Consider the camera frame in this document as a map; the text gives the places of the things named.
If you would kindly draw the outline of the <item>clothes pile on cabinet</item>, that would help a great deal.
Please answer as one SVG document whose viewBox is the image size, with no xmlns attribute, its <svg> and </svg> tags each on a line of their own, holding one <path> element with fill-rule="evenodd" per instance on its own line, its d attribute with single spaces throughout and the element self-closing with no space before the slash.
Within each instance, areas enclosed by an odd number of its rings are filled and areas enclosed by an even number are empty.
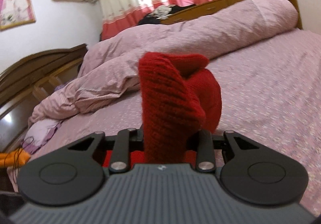
<svg viewBox="0 0 321 224">
<path fill-rule="evenodd" d="M 154 9 L 151 13 L 146 14 L 137 25 L 145 24 L 160 24 L 161 20 L 168 19 L 169 16 L 186 10 L 188 8 L 196 6 L 195 4 L 188 6 L 178 6 L 178 5 L 161 5 Z"/>
</svg>

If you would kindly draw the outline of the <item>wooden headboard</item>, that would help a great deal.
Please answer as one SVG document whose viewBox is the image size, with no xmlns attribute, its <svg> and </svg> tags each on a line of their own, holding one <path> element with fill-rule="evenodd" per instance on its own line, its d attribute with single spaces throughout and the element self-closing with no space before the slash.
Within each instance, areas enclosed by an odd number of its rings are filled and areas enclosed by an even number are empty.
<svg viewBox="0 0 321 224">
<path fill-rule="evenodd" d="M 56 86 L 77 76 L 86 44 L 24 57 L 1 73 L 1 152 L 13 149 L 28 128 L 28 118 Z"/>
</svg>

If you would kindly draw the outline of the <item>framed wedding photo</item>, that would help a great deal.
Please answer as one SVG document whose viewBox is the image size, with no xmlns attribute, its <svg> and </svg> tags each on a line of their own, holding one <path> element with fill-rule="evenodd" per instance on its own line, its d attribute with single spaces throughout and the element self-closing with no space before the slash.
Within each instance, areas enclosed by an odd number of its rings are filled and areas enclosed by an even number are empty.
<svg viewBox="0 0 321 224">
<path fill-rule="evenodd" d="M 35 22 L 31 0 L 1 0 L 1 31 Z"/>
</svg>

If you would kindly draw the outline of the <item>orange and white plush toy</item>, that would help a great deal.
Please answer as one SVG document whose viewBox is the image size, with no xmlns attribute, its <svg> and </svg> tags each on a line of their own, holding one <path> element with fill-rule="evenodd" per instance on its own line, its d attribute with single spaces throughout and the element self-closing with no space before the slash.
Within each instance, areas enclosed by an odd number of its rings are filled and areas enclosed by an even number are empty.
<svg viewBox="0 0 321 224">
<path fill-rule="evenodd" d="M 10 153 L 0 154 L 0 168 L 6 169 L 8 167 L 22 167 L 31 158 L 31 155 L 24 149 L 19 148 Z"/>
</svg>

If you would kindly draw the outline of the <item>pink floral bed sheet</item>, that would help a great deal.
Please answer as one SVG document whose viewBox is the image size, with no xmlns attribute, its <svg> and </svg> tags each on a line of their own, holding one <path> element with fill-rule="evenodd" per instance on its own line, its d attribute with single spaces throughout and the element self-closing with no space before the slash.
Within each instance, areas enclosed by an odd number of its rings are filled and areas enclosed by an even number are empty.
<svg viewBox="0 0 321 224">
<path fill-rule="evenodd" d="M 309 174 L 302 203 L 320 213 L 320 36 L 294 29 L 210 59 L 207 68 L 221 88 L 215 130 L 235 128 L 301 162 Z M 139 87 L 107 106 L 67 119 L 32 160 L 91 130 L 107 134 L 143 123 Z"/>
</svg>

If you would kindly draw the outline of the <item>red knit cardigan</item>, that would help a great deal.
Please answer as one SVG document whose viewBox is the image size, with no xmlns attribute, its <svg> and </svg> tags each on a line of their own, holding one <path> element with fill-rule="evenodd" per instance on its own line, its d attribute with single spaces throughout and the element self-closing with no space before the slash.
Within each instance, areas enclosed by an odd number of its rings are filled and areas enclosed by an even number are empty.
<svg viewBox="0 0 321 224">
<path fill-rule="evenodd" d="M 131 164 L 189 163 L 186 149 L 201 129 L 214 133 L 221 117 L 221 88 L 200 54 L 146 53 L 138 64 L 142 97 L 144 151 L 131 154 Z"/>
</svg>

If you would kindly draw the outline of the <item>lilac small cloth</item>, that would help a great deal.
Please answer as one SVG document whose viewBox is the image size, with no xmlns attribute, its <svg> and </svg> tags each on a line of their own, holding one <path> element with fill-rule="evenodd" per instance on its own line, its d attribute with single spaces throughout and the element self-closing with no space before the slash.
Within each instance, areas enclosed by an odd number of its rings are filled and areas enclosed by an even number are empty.
<svg viewBox="0 0 321 224">
<path fill-rule="evenodd" d="M 25 134 L 22 141 L 22 148 L 29 154 L 36 153 L 52 139 L 61 124 L 61 121 L 53 119 L 37 121 Z"/>
</svg>

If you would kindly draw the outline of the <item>pink crumpled duvet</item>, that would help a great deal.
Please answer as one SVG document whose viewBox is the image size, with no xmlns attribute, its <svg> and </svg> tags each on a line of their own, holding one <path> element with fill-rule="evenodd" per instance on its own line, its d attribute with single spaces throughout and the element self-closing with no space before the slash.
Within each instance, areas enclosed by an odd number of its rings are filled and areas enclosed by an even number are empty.
<svg viewBox="0 0 321 224">
<path fill-rule="evenodd" d="M 148 52 L 209 59 L 292 30 L 299 14 L 288 0 L 243 0 L 217 13 L 172 25 L 139 25 L 86 52 L 76 79 L 38 104 L 28 119 L 64 120 L 107 106 L 139 87 L 138 62 Z"/>
</svg>

